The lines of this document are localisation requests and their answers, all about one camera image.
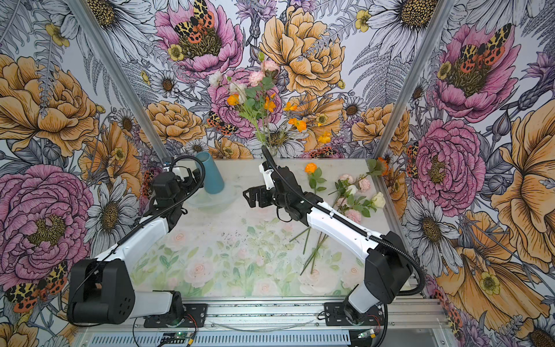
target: pink rose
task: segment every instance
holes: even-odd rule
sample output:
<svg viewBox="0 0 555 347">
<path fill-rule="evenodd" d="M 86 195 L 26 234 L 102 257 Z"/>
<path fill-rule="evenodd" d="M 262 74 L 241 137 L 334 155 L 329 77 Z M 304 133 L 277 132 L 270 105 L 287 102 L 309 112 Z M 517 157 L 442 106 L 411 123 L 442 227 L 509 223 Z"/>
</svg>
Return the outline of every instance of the pink rose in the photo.
<svg viewBox="0 0 555 347">
<path fill-rule="evenodd" d="M 278 285 L 271 279 L 259 279 L 254 283 L 253 296 L 279 296 Z"/>
<path fill-rule="evenodd" d="M 339 176 L 339 180 L 340 181 L 347 181 L 349 184 L 353 184 L 355 182 L 355 179 L 351 175 L 348 175 L 348 174 L 344 174 L 344 175 Z"/>
<path fill-rule="evenodd" d="M 363 178 L 359 181 L 359 187 L 361 192 L 366 193 L 370 190 L 370 188 L 372 188 L 372 185 L 370 184 L 370 180 Z"/>
<path fill-rule="evenodd" d="M 266 60 L 262 62 L 263 71 L 277 71 L 279 70 L 279 65 L 273 60 Z"/>
<path fill-rule="evenodd" d="M 0 289 L 38 283 L 60 263 L 89 253 L 87 210 L 93 194 L 85 182 L 53 165 L 0 178 Z"/>
<path fill-rule="evenodd" d="M 212 262 L 202 259 L 190 260 L 183 274 L 183 279 L 189 282 L 193 288 L 203 287 L 212 277 L 214 277 Z"/>
<path fill-rule="evenodd" d="M 258 84 L 260 82 L 262 82 L 263 78 L 264 78 L 264 72 L 262 72 L 262 71 L 253 71 L 249 75 L 249 84 L 252 87 L 256 87 L 256 86 L 258 86 Z"/>
<path fill-rule="evenodd" d="M 432 200 L 446 216 L 463 213 L 482 189 L 486 175 L 476 131 L 460 119 L 445 124 L 434 120 L 418 142 L 416 168 L 415 197 Z"/>
<path fill-rule="evenodd" d="M 353 209 L 349 209 L 345 211 L 345 217 L 349 218 L 355 223 L 360 223 L 360 221 L 362 220 L 362 214 L 360 214 L 360 212 L 358 212 L 357 210 L 353 210 Z"/>
</svg>

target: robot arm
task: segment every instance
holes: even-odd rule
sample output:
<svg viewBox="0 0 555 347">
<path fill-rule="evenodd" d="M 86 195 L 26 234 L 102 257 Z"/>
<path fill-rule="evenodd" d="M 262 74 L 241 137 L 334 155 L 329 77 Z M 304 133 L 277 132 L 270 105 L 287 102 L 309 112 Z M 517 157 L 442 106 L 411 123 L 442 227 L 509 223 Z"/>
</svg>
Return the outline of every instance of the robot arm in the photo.
<svg viewBox="0 0 555 347">
<path fill-rule="evenodd" d="M 341 215 L 317 195 L 302 193 L 295 176 L 287 167 L 277 167 L 273 161 L 270 163 L 271 159 L 266 158 L 267 161 L 260 165 L 265 185 L 243 192 L 249 205 L 253 208 L 258 202 L 259 207 L 275 205 L 278 210 L 283 208 L 292 220 L 327 234 L 365 263 L 364 281 L 354 288 L 344 302 L 347 318 L 357 324 L 372 306 L 392 302 L 412 273 L 412 266 L 407 259 L 383 245 L 389 243 L 404 251 L 399 236 L 367 229 Z"/>
</svg>

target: white rose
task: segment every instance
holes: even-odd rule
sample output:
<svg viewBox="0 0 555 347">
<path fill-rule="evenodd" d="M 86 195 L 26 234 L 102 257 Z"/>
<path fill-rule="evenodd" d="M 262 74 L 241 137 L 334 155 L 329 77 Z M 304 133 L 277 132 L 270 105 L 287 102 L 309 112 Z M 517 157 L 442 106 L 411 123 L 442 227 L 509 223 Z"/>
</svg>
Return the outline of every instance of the white rose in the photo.
<svg viewBox="0 0 555 347">
<path fill-rule="evenodd" d="M 194 288 L 201 288 L 214 277 L 214 266 L 212 262 L 204 259 L 190 260 L 185 268 L 183 279 Z"/>
<path fill-rule="evenodd" d="M 370 200 L 375 208 L 384 208 L 385 206 L 385 198 L 382 192 L 377 193 L 374 195 L 372 200 Z"/>
<path fill-rule="evenodd" d="M 217 88 L 220 85 L 223 77 L 224 75 L 221 72 L 216 71 L 215 73 L 210 75 L 210 77 L 208 77 L 208 82 L 210 82 L 211 87 Z"/>
<path fill-rule="evenodd" d="M 355 195 L 356 192 L 358 192 L 358 191 L 359 191 L 359 190 L 356 189 L 356 186 L 355 186 L 354 184 L 349 185 L 349 186 L 347 187 L 347 194 L 348 194 L 348 195 Z"/>
<path fill-rule="evenodd" d="M 269 275 L 273 275 L 275 270 L 276 269 L 272 264 L 266 264 L 266 267 L 264 268 L 264 271 L 266 271 L 266 273 Z"/>
<path fill-rule="evenodd" d="M 254 283 L 253 296 L 279 296 L 278 285 L 271 279 L 259 279 Z"/>
<path fill-rule="evenodd" d="M 186 237 L 183 233 L 173 232 L 169 233 L 166 238 L 165 246 L 174 252 L 182 250 L 186 245 Z"/>
<path fill-rule="evenodd" d="M 299 277 L 300 290 L 306 295 L 325 295 L 337 287 L 339 276 L 331 269 L 314 269 L 312 274 L 309 269 Z"/>
<path fill-rule="evenodd" d="M 355 285 L 362 283 L 364 281 L 364 271 L 357 266 L 353 266 L 351 269 L 345 270 L 341 276 L 344 288 L 354 288 Z"/>
</svg>

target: purple flower illustration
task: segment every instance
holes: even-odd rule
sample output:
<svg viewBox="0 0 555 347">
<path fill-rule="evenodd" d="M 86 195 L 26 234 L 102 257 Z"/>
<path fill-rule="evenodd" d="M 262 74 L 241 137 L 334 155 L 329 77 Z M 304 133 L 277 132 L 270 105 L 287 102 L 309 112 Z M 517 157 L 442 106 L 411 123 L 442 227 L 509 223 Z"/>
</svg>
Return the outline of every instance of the purple flower illustration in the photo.
<svg viewBox="0 0 555 347">
<path fill-rule="evenodd" d="M 89 253 L 87 210 L 93 194 L 85 182 L 53 165 L 0 178 L 0 285 L 36 283 L 67 261 Z"/>
<path fill-rule="evenodd" d="M 434 201 L 446 216 L 464 212 L 484 183 L 486 165 L 479 152 L 480 140 L 472 127 L 459 119 L 445 124 L 434 120 L 418 143 L 414 195 Z"/>
</svg>

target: green leaf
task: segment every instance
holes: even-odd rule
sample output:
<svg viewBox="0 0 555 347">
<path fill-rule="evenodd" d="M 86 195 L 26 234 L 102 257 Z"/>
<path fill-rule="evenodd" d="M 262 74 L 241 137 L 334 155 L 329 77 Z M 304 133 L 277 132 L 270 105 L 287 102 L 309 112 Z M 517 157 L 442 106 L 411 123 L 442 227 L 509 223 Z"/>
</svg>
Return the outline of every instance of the green leaf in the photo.
<svg viewBox="0 0 555 347">
<path fill-rule="evenodd" d="M 189 254 L 187 254 L 187 259 L 191 259 L 192 257 L 195 256 L 195 254 L 199 251 L 198 247 L 195 247 L 192 251 L 189 252 Z"/>
<path fill-rule="evenodd" d="M 284 281 L 286 282 L 292 282 L 296 277 L 297 277 L 297 273 L 293 272 L 290 273 L 289 275 L 287 275 L 287 277 L 284 279 Z"/>
<path fill-rule="evenodd" d="M 247 278 L 249 278 L 249 277 L 251 277 L 251 276 L 253 275 L 253 272 L 254 272 L 254 264 L 251 263 L 251 264 L 249 265 L 249 267 L 247 267 L 247 269 L 246 269 L 245 276 L 246 276 Z"/>
<path fill-rule="evenodd" d="M 201 296 L 205 296 L 214 286 L 214 280 L 211 279 L 210 281 L 206 282 L 203 286 L 202 292 L 200 293 Z"/>
<path fill-rule="evenodd" d="M 170 264 L 168 263 L 168 258 L 165 257 L 165 255 L 161 255 L 160 256 L 160 262 L 162 263 L 162 265 L 164 265 L 166 268 L 170 267 Z"/>
<path fill-rule="evenodd" d="M 339 261 L 341 260 L 341 252 L 337 252 L 334 255 L 331 256 L 331 260 L 332 261 Z"/>
</svg>

